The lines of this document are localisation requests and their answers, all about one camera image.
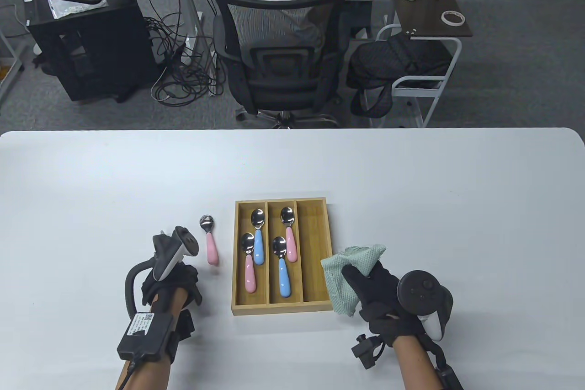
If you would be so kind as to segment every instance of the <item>black computer case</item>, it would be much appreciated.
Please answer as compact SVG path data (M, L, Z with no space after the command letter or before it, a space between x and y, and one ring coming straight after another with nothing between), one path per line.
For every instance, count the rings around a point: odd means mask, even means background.
M136 0L53 18L48 0L25 0L29 31L71 100L119 102L154 83L160 71Z

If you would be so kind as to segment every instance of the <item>towel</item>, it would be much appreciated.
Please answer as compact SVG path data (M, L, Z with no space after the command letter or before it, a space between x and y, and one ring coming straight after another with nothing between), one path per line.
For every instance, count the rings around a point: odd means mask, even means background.
M359 299L351 286L345 281L341 269L345 265L353 265L367 276L382 253L385 246L349 246L343 252L323 259L321 266L325 274L325 283L330 295L333 310L338 314L349 315L355 313Z

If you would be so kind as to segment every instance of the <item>gray carpet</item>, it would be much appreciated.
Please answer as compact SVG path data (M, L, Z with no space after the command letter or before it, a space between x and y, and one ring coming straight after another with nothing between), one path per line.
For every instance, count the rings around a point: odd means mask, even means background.
M0 5L21 0L0 0ZM585 0L458 0L474 37L462 56L431 127L565 126L585 136ZM147 0L139 0L153 16ZM159 13L174 0L153 0ZM209 18L204 0L196 3ZM388 0L374 0L372 20L382 25ZM209 30L211 20L205 22ZM9 8L0 10L6 33L21 32ZM124 104L113 100L73 103L60 83L27 62L2 102L0 134L14 129L236 128L237 104L229 93L184 108L166 108L139 91ZM345 126L364 126L349 116L349 101L328 111Z

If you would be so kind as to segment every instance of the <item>spoon bowl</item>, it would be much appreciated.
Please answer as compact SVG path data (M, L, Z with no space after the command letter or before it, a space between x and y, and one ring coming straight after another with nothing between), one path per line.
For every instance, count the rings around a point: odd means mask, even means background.
M254 235L252 233L244 233L240 239L240 246L244 253L252 254L254 250Z
M254 225L255 229L261 229L262 225L266 221L266 215L261 208L257 208L252 212L251 217L252 225Z
M199 220L199 225L205 233L211 233L215 223L213 222L213 217L211 215L203 215Z
M272 251L278 258L283 258L287 253L287 240L282 236L274 238L272 241Z
M282 208L280 211L280 220L287 227L291 227L294 223L294 210L292 208Z

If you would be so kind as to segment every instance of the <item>tape roll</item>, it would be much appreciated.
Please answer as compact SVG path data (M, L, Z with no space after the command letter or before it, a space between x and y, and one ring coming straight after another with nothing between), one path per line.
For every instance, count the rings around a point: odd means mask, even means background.
M458 16L459 18L461 18L461 22L449 21L449 20L447 20L447 15ZM448 26L459 27L459 26L463 26L463 23L465 22L465 16L457 11L445 11L441 14L441 20L445 24L447 24Z

